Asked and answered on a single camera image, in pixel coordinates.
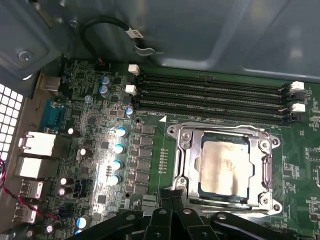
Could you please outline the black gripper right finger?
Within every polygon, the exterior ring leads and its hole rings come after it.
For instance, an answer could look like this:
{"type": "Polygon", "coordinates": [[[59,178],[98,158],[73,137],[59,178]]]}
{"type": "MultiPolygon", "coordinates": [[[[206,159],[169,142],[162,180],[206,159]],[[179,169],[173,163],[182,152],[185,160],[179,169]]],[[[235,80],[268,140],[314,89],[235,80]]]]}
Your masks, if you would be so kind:
{"type": "Polygon", "coordinates": [[[294,240],[288,233],[272,230],[229,212],[214,213],[204,220],[192,208],[185,207],[183,191],[172,191],[172,206],[175,215],[191,240],[294,240]]]}

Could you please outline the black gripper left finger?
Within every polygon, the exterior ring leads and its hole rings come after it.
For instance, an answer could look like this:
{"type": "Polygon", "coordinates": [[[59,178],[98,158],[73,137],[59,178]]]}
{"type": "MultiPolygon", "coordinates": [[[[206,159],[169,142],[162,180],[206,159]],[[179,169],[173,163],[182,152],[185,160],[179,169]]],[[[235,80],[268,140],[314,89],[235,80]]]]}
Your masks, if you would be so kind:
{"type": "Polygon", "coordinates": [[[83,240],[169,240],[174,191],[160,191],[160,207],[123,211],[82,232],[83,240]]]}

